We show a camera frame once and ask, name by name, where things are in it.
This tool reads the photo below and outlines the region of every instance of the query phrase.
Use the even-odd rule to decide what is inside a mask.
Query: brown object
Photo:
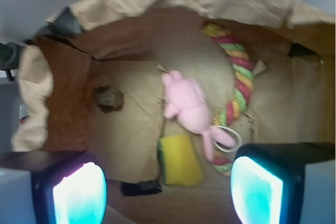
[[[123,106],[123,94],[111,86],[99,87],[94,91],[97,106],[104,113],[120,110]]]

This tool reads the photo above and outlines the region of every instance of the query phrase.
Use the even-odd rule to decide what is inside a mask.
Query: brown paper bag
[[[90,92],[86,92],[92,91],[102,80],[100,76],[110,77],[111,84],[118,85],[120,78],[139,80],[138,72],[155,73],[151,80],[159,87],[160,72],[153,63],[158,61],[166,70],[176,69],[197,79],[213,112],[220,111],[231,98],[234,76],[225,53],[203,34],[202,26],[206,20],[229,28],[244,45],[252,62],[262,60],[267,67],[266,72],[255,78],[255,89],[246,112],[248,116],[242,116],[232,125],[245,143],[333,142],[335,139],[332,16],[299,0],[82,0],[70,8],[86,30],[69,39],[72,47],[44,41],[43,45],[38,45],[44,56],[36,48],[26,49],[23,55],[19,85],[31,118],[13,136],[15,150],[57,145],[66,150],[68,146],[89,146],[101,160],[108,178],[131,183],[155,179],[158,172],[156,142],[162,129],[162,86],[143,90],[139,86],[136,93],[130,93],[130,96],[136,95],[135,100],[145,101],[146,95],[153,92],[150,95],[153,100],[146,104],[153,109],[149,118],[131,110],[124,110],[126,114],[123,116],[118,116],[118,112],[99,114],[89,101]],[[293,41],[316,54],[289,58]],[[44,74],[34,70],[31,55],[43,66]],[[53,72],[51,62],[53,57],[72,55],[71,66],[79,69],[75,73],[67,72],[67,78],[71,79],[66,81],[61,73]],[[124,62],[106,61],[114,58]],[[66,69],[66,66],[64,63],[59,68]],[[54,78],[53,93],[50,91],[50,71]],[[34,95],[27,93],[31,82],[36,89]],[[118,86],[124,93],[134,88],[132,84],[130,87]],[[87,102],[87,106],[83,108],[75,101],[68,101],[62,90],[70,93],[76,90],[76,94],[81,94],[80,101]],[[60,98],[54,97],[56,91]],[[45,106],[43,100],[48,96]],[[48,104],[49,101],[54,101],[55,107]],[[57,109],[62,104],[69,107],[65,110],[71,111],[69,118],[61,116],[62,110]],[[137,121],[139,128],[127,118]],[[185,132],[175,121],[167,121],[163,130],[164,135]],[[217,176],[205,161],[200,137],[191,136],[207,176]],[[137,140],[141,140],[141,144],[136,145]],[[209,179],[204,186],[211,187],[211,183]]]

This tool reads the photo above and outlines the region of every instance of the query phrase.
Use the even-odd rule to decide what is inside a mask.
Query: stuffed animal
[[[165,73],[162,80],[167,103],[164,116],[168,119],[177,117],[182,127],[202,135],[208,161],[215,162],[213,141],[230,148],[235,146],[236,143],[229,134],[211,125],[212,113],[207,105],[205,93],[197,81],[183,77],[178,71]]]

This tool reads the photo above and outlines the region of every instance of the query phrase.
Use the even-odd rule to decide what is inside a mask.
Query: black object
[[[0,43],[0,70],[6,72],[8,81],[14,81],[11,70],[18,69],[23,46],[9,42]]]
[[[121,192],[124,196],[138,196],[158,194],[162,192],[162,189],[157,180],[140,182],[138,184],[121,182]]]
[[[88,162],[97,160],[87,151],[0,154],[1,168],[30,171],[36,222],[43,224],[56,222],[53,187]]]
[[[288,56],[290,58],[293,57],[300,57],[300,56],[309,56],[309,55],[316,55],[317,53],[308,49],[307,47],[304,47],[303,45],[299,43],[292,43]]]
[[[246,144],[237,151],[235,159],[241,156],[248,156],[283,180],[280,223],[299,223],[305,166],[335,159],[335,144]]]
[[[70,38],[84,31],[69,7],[66,7],[53,23],[49,23],[48,29],[45,32],[49,33],[50,31],[48,30],[56,36]]]

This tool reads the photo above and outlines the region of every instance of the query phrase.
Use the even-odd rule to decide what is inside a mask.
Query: glowing light
[[[56,223],[101,223],[106,207],[104,173],[96,164],[86,163],[54,186],[53,196]]]
[[[242,223],[279,223],[283,182],[249,157],[239,157],[231,171],[233,203]]]

